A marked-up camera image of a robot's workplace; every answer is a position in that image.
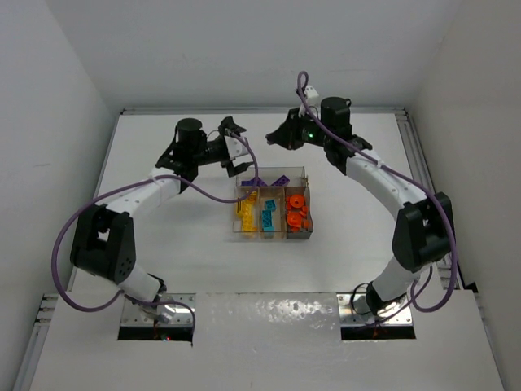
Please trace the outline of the dark purple lego brick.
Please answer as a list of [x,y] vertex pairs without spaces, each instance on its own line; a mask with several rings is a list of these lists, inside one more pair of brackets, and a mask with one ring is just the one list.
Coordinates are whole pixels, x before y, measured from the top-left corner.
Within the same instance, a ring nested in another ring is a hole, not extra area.
[[262,183],[260,178],[252,178],[249,180],[242,180],[240,183],[241,187],[258,187]]

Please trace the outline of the yellow black striped lego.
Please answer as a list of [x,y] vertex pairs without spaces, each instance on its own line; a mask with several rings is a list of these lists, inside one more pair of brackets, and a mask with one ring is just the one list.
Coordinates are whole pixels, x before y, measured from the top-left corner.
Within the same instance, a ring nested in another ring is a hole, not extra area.
[[243,208],[244,208],[244,200],[240,200],[238,202],[235,203],[235,215],[238,216],[238,217],[242,217],[243,216]]

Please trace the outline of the orange-yellow lego brick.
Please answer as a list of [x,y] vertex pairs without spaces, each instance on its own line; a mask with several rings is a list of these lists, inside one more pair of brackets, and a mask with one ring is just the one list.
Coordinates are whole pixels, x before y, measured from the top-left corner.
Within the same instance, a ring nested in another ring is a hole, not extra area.
[[254,205],[249,201],[242,201],[239,205],[238,215],[241,217],[242,232],[257,232]]

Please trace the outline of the teal lego block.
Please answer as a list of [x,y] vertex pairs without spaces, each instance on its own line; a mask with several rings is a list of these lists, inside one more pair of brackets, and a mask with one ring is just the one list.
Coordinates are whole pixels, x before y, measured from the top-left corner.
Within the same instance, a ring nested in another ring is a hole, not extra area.
[[278,208],[278,203],[276,200],[266,200],[265,201],[265,210],[269,210],[269,211],[273,212],[277,208]]

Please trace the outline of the teal lego brick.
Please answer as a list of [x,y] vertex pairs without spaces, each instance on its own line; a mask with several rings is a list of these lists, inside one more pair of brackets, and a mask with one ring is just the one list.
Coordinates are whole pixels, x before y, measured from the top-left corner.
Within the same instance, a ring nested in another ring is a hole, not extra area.
[[272,239],[274,237],[273,212],[265,209],[261,211],[261,226],[264,237]]

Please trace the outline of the orange funnel lego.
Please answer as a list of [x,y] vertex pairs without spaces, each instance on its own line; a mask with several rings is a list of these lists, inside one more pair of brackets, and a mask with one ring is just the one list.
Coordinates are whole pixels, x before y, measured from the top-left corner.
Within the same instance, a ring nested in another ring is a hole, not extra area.
[[299,213],[289,212],[286,216],[287,225],[293,232],[300,231],[303,224],[303,217]]
[[303,195],[294,194],[286,197],[286,210],[302,209],[305,206]]

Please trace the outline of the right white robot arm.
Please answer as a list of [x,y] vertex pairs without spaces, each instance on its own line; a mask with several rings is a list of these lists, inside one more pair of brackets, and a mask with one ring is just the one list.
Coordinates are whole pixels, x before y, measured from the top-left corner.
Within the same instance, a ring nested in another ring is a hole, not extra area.
[[385,165],[372,145],[352,131],[349,99],[329,97],[320,113],[301,106],[265,138],[268,144],[296,150],[306,143],[321,147],[343,175],[361,184],[392,215],[392,258],[363,298],[352,304],[362,314],[377,316],[406,295],[422,271],[446,255],[456,254],[450,198],[430,193],[421,184]]

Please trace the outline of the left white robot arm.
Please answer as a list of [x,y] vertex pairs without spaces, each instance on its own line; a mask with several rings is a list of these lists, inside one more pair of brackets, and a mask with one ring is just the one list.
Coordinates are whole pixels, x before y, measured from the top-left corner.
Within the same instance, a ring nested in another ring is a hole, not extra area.
[[201,121],[181,119],[174,128],[173,141],[147,179],[113,193],[109,203],[93,204],[79,213],[71,263],[114,283],[138,302],[157,301],[164,283],[138,265],[135,218],[183,193],[192,186],[202,166],[219,164],[231,178],[246,171],[250,163],[234,164],[235,159],[249,153],[244,131],[228,116],[221,121],[218,135],[209,139]]

